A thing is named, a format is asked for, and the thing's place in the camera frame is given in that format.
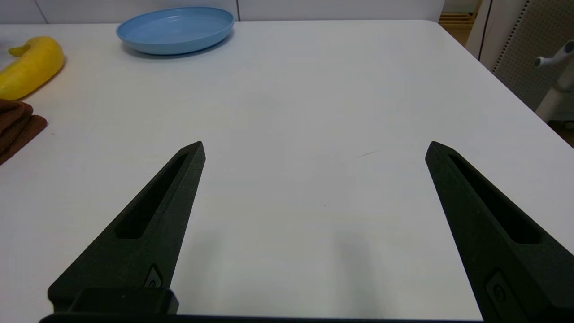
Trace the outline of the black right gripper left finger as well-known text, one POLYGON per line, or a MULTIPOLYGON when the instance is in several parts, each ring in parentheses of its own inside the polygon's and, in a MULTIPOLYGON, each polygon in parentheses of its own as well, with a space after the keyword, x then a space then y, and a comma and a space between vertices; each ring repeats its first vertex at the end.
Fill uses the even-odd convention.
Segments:
POLYGON ((171 157, 48 288, 55 311, 87 288, 168 288, 204 163, 200 141, 171 157))

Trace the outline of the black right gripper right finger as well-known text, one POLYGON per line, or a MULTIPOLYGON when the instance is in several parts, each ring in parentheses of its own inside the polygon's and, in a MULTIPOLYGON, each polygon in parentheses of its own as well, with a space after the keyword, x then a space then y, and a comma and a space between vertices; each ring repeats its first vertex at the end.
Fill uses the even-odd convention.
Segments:
POLYGON ((487 323, 571 323, 574 258, 457 151, 425 161, 487 323))

